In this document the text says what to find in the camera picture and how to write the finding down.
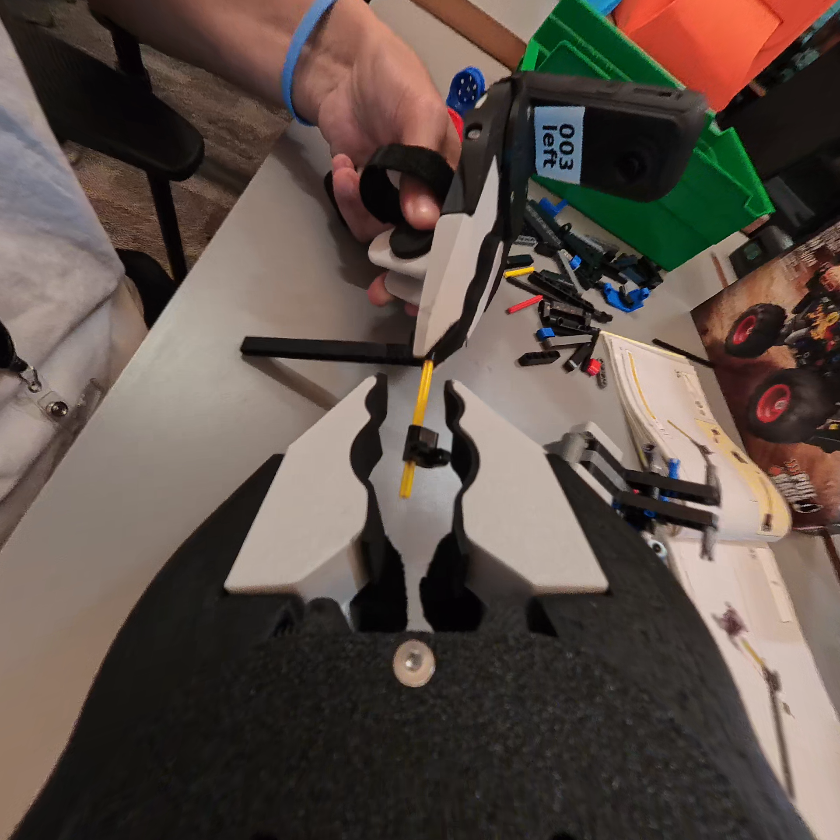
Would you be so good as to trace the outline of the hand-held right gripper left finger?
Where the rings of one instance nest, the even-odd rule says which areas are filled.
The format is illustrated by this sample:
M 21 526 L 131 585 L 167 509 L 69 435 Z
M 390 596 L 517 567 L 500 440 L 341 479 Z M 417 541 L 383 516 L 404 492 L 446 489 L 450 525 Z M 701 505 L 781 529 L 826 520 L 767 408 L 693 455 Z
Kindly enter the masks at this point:
M 384 374 L 362 381 L 283 455 L 227 579 L 231 595 L 330 599 L 359 631 L 403 631 L 403 561 L 371 473 L 382 457 Z

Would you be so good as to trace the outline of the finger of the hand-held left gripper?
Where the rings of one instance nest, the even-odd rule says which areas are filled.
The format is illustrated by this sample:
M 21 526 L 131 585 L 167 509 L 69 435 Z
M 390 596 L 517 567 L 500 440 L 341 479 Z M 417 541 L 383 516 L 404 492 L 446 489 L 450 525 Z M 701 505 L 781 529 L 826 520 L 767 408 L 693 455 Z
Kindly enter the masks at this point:
M 444 360 L 476 329 L 501 265 L 498 217 L 499 165 L 493 158 L 472 214 L 438 220 L 416 319 L 413 356 Z
M 496 295 L 509 244 L 494 234 L 480 246 L 455 248 L 434 301 L 434 361 L 443 363 L 466 346 Z

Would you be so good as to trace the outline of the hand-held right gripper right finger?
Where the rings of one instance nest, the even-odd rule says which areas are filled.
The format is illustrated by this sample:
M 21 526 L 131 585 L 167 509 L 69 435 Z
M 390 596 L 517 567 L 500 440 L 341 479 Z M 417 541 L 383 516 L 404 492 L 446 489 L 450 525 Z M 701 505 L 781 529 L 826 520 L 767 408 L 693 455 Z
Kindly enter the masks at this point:
M 446 382 L 444 406 L 461 488 L 420 583 L 427 623 L 477 627 L 493 605 L 605 593 L 606 575 L 545 449 L 459 381 Z

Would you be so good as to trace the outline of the black lego axle connector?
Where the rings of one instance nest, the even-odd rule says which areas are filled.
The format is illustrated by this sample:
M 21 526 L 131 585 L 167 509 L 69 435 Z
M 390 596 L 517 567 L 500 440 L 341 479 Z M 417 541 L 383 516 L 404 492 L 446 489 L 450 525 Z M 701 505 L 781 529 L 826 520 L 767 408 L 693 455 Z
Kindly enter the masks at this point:
M 423 469 L 448 466 L 451 454 L 438 447 L 438 433 L 427 427 L 412 424 L 408 427 L 403 449 L 403 461 Z

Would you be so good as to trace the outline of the long yellow lego axle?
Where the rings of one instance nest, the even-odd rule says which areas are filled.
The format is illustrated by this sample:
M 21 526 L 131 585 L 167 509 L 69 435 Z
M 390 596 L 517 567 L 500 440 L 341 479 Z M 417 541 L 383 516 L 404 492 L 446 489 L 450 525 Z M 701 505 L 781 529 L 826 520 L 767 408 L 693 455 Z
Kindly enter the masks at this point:
M 413 431 L 414 427 L 421 427 L 424 425 L 427 402 L 433 379 L 434 365 L 435 362 L 433 359 L 427 359 L 423 363 L 421 379 L 416 396 L 416 404 L 413 411 L 413 419 L 408 429 L 410 433 Z M 415 469 L 416 462 L 408 457 L 404 457 L 404 468 L 399 489 L 399 498 L 408 499 L 411 497 Z

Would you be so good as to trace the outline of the long black lego beam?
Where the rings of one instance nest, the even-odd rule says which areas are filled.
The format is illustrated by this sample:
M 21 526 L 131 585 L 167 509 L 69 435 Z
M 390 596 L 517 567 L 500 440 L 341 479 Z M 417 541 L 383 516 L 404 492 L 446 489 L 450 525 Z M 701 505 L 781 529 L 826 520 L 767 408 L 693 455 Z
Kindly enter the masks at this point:
M 346 362 L 423 366 L 408 344 L 379 343 L 340 339 L 290 339 L 245 337 L 240 345 L 243 356 L 299 361 Z

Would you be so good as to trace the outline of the person's left forearm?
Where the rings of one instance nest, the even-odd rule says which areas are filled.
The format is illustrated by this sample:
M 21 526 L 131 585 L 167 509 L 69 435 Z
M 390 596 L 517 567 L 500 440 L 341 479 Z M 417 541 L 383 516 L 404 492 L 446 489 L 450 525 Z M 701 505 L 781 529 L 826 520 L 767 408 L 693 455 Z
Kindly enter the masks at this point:
M 279 106 L 307 6 L 288 1 L 97 1 L 91 10 L 168 56 Z

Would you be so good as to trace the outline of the pile of black lego pieces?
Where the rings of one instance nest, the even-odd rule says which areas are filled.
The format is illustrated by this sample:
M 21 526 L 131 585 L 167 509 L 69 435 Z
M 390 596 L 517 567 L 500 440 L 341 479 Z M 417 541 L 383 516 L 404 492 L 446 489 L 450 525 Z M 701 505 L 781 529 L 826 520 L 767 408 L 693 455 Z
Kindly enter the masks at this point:
M 663 280 L 663 270 L 651 258 L 625 253 L 600 238 L 581 234 L 571 224 L 559 220 L 564 203 L 548 199 L 529 199 L 524 209 L 523 229 L 515 246 L 521 253 L 507 258 L 505 269 L 533 266 L 528 276 L 503 279 L 528 294 L 542 295 L 535 306 L 539 329 L 551 327 L 556 338 L 540 343 L 541 350 L 572 349 L 563 363 L 566 371 L 580 371 L 589 359 L 601 359 L 595 347 L 602 329 L 613 321 L 614 312 L 622 312 L 605 303 L 600 286 L 604 281 L 626 289 L 645 287 L 652 293 Z M 592 377 L 606 388 L 606 364 L 602 373 Z

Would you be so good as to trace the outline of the blue lego connector piece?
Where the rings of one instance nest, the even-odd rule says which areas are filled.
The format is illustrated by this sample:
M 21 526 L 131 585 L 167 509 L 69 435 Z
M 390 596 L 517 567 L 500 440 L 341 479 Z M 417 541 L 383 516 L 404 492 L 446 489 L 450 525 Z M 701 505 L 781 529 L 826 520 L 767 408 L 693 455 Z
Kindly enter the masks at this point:
M 605 303 L 624 313 L 641 309 L 650 295 L 650 289 L 645 287 L 628 290 L 624 285 L 615 287 L 607 281 L 601 284 L 600 289 Z

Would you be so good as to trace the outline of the grey black lego assembly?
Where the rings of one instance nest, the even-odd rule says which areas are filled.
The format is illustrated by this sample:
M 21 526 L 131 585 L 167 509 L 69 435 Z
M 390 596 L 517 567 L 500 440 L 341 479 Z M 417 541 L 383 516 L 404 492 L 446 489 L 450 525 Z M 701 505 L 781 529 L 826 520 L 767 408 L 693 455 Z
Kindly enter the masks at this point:
M 626 467 L 622 451 L 593 422 L 572 427 L 543 448 L 567 463 L 660 559 L 668 551 L 655 534 L 657 528 L 670 526 L 698 533 L 700 557 L 714 560 L 721 483 L 705 445 L 699 446 L 706 465 L 701 482 L 680 478 L 678 460 L 662 456 L 655 444 L 644 446 L 641 469 Z

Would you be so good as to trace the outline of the blue round lego wheel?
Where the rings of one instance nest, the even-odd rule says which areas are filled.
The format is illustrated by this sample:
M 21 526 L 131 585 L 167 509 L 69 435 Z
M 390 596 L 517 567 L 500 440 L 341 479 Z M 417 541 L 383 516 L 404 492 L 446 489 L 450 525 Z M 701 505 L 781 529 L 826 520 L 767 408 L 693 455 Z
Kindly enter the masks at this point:
M 486 79 L 480 68 L 465 67 L 457 71 L 450 81 L 445 100 L 447 108 L 463 117 L 476 106 L 486 91 Z

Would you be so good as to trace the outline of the thin black lego axle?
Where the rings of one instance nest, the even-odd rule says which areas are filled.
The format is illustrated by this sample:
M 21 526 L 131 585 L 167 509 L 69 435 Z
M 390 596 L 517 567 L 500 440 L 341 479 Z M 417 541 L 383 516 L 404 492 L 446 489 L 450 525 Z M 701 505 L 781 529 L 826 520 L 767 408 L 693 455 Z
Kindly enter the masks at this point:
M 676 347 L 675 345 L 673 345 L 671 343 L 667 343 L 666 341 L 663 341 L 661 339 L 652 339 L 652 344 L 655 347 L 660 348 L 661 350 L 665 350 L 669 353 L 678 355 L 679 357 L 681 357 L 681 358 L 683 358 L 683 359 L 685 359 L 685 360 L 687 360 L 687 361 L 689 361 L 693 364 L 698 364 L 698 365 L 701 365 L 701 366 L 703 366 L 705 368 L 708 368 L 708 369 L 711 369 L 711 370 L 713 370 L 715 368 L 714 363 L 710 362 L 709 360 L 703 359 L 703 358 L 699 357 L 698 355 L 696 355 L 694 353 L 691 353 L 687 350 L 682 350 L 681 348 Z

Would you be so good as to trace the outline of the printed lego set box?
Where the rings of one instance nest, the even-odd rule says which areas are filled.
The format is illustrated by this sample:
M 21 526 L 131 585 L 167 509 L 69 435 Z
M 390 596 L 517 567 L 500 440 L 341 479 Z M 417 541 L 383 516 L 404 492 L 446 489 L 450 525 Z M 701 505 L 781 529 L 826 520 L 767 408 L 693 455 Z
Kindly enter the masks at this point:
M 692 318 L 741 439 L 794 529 L 838 534 L 839 225 L 756 234 L 722 264 L 735 281 Z

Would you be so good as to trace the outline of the person's left hand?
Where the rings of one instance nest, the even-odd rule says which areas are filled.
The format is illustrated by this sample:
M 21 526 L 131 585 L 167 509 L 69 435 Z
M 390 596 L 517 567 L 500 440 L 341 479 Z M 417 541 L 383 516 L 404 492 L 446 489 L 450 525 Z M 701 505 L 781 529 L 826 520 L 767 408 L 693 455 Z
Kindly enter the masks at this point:
M 458 164 L 457 132 L 425 66 L 366 2 L 336 2 L 322 19 L 297 65 L 292 97 L 330 147 L 335 202 L 363 243 L 386 230 L 360 192 L 361 167 L 377 149 L 419 146 Z

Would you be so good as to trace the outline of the green plastic bin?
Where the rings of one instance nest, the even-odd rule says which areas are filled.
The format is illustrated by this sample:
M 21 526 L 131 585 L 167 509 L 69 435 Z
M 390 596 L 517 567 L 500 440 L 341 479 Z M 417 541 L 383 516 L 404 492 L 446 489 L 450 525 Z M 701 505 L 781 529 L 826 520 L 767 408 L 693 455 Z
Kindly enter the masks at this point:
M 575 25 L 551 15 L 529 42 L 521 68 L 682 87 L 640 48 L 613 32 L 611 24 L 598 16 L 594 22 L 595 36 L 589 40 Z M 737 132 L 720 129 L 711 112 L 679 183 L 656 202 L 637 203 L 545 176 L 534 181 L 666 270 L 773 211 Z
M 630 81 L 683 89 L 686 85 L 584 1 L 561 1 L 553 15 Z

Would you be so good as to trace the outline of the orange plastic bin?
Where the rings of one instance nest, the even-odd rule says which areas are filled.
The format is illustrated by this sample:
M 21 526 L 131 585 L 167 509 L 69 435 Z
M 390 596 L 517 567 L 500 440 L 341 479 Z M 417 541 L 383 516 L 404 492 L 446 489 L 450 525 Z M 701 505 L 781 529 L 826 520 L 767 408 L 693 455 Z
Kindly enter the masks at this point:
M 719 112 L 835 5 L 830 1 L 623 1 L 616 26 Z

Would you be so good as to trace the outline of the white instruction booklet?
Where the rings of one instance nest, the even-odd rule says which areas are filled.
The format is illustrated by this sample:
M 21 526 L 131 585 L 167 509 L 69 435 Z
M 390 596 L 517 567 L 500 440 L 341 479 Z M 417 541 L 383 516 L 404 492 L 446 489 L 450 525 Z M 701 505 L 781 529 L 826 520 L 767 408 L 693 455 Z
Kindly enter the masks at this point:
M 783 792 L 816 838 L 838 838 L 837 720 L 771 547 L 789 531 L 789 510 L 713 416 L 690 364 L 611 333 L 604 355 L 637 452 L 655 446 L 684 481 L 706 484 L 716 471 L 711 559 L 697 531 L 664 526 L 667 563 L 715 639 Z

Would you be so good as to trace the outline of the blue wristband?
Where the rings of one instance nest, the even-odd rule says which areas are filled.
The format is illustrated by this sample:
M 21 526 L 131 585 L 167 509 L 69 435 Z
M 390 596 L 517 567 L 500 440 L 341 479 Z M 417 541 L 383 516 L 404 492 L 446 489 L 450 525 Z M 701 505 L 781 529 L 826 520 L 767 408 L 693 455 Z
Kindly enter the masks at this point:
M 289 47 L 282 67 L 280 89 L 283 105 L 286 110 L 288 110 L 294 121 L 307 128 L 313 127 L 313 123 L 307 121 L 299 115 L 293 103 L 292 89 L 295 80 L 295 73 L 298 68 L 302 52 L 310 37 L 312 37 L 318 26 L 320 26 L 322 19 L 332 11 L 335 4 L 336 1 L 311 2 L 300 23 L 291 35 Z

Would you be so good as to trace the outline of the clear badge holder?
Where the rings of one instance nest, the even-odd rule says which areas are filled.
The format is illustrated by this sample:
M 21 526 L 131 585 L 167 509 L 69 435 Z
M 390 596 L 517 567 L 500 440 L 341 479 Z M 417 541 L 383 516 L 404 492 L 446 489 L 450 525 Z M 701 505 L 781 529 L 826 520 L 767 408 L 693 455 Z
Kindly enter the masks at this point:
M 106 388 L 96 379 L 91 379 L 75 401 L 64 398 L 41 382 L 27 385 L 26 393 L 35 406 L 36 415 L 45 420 L 59 442 L 68 447 L 96 412 Z

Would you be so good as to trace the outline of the dark office chair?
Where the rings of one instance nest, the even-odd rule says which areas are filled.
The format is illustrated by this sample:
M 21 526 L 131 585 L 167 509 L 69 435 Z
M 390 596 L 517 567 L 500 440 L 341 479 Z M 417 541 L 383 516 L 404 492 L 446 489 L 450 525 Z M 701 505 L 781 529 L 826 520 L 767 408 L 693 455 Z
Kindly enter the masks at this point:
M 196 173 L 204 158 L 204 140 L 154 95 L 139 40 L 109 18 L 98 13 L 93 17 L 111 33 L 116 68 L 47 34 L 13 11 L 10 2 L 2 2 L 3 24 L 58 141 L 105 154 L 148 178 L 171 275 L 137 250 L 120 248 L 118 255 L 139 292 L 150 328 L 187 274 L 171 183 Z

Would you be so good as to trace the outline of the person's white shirt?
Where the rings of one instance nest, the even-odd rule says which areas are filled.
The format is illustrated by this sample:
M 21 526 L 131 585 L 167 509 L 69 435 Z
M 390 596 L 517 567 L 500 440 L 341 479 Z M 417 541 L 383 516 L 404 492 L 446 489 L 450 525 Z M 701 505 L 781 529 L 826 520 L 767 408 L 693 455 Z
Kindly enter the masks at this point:
M 106 392 L 147 333 L 123 263 L 48 126 L 6 28 L 1 34 L 1 317 L 41 383 L 75 401 Z M 1 540 L 69 446 L 2 371 Z

